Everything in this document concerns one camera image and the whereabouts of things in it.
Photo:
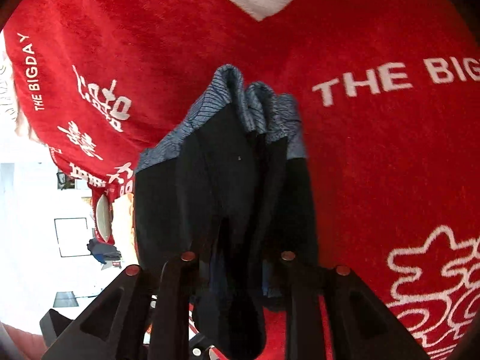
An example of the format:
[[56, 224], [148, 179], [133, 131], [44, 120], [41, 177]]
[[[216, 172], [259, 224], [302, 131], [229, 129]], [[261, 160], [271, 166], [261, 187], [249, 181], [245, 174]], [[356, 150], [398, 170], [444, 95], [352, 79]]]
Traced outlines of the black pants grey waistband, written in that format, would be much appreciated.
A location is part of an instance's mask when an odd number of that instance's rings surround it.
[[141, 154], [134, 213], [142, 268], [159, 275], [171, 258], [196, 253], [196, 327], [227, 358], [258, 358], [263, 308], [283, 298], [281, 254], [308, 267], [318, 259], [295, 99], [219, 67], [185, 119]]

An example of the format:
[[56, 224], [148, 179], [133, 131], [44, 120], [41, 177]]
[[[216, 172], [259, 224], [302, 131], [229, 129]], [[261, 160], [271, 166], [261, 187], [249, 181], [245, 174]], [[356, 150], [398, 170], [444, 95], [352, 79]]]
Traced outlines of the peach folded cloth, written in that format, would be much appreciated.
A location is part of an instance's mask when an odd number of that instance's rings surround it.
[[112, 203], [112, 236], [124, 265], [138, 264], [134, 230], [134, 195], [127, 193]]

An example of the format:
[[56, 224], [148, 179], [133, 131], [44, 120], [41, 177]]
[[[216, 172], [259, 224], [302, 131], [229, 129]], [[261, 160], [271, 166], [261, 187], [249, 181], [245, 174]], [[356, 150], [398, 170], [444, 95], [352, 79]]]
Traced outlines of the red patterned pillow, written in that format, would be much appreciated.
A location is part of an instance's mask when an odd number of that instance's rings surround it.
[[114, 245], [112, 232], [112, 205], [104, 189], [92, 188], [91, 206], [94, 218], [94, 234], [103, 244]]

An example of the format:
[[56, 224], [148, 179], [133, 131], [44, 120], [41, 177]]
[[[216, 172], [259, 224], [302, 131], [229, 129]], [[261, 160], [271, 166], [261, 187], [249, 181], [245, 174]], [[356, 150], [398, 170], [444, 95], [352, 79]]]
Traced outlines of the red printed bed blanket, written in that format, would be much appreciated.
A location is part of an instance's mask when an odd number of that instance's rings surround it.
[[[315, 267], [353, 270], [429, 355], [479, 357], [479, 0], [8, 0], [19, 107], [54, 162], [120, 197], [215, 71], [289, 94]], [[283, 298], [263, 308], [286, 359]]]

